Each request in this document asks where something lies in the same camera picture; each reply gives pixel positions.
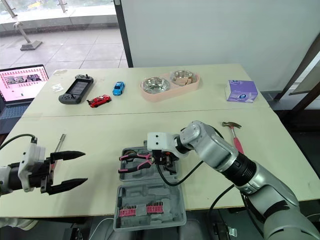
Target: laptop screen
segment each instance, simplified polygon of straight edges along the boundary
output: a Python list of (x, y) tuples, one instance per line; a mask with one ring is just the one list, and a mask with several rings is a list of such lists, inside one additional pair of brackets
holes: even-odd
[(48, 81), (43, 65), (0, 70), (0, 94), (6, 103), (34, 99)]

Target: outdoor pavement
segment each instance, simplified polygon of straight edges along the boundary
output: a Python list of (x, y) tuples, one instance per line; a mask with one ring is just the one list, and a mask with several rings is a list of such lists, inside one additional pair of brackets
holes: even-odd
[(20, 51), (22, 35), (0, 37), (0, 69), (43, 64), (49, 77), (58, 69), (127, 68), (117, 27), (28, 34), (43, 44)]

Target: hammer head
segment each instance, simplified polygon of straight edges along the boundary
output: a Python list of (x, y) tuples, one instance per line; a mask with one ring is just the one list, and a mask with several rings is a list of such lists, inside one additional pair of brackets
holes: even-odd
[(240, 129), (241, 128), (241, 125), (239, 125), (238, 123), (235, 123), (233, 121), (223, 121), (222, 122), (222, 127), (235, 127), (235, 128), (238, 128)]

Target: hammer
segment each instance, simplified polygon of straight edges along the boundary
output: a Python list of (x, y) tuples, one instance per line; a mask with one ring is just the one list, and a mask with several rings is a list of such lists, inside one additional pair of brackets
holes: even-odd
[(235, 133), (235, 127), (240, 129), (241, 128), (241, 125), (239, 125), (238, 123), (235, 123), (233, 121), (228, 121), (228, 122), (225, 122), (223, 121), (222, 122), (222, 127), (229, 127), (231, 129), (231, 132), (232, 132), (232, 135), (233, 135), (233, 142), (234, 142), (234, 145), (235, 145), (235, 148), (238, 149), (238, 151), (242, 154), (244, 154), (244, 150), (242, 149), (242, 146), (241, 146), (241, 143), (239, 141), (239, 139), (237, 138), (236, 136), (236, 133)]

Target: tissue box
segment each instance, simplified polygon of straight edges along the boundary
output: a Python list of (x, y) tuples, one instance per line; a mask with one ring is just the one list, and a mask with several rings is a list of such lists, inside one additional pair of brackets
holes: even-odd
[(253, 81), (229, 80), (225, 87), (226, 100), (229, 102), (253, 103), (258, 90)]

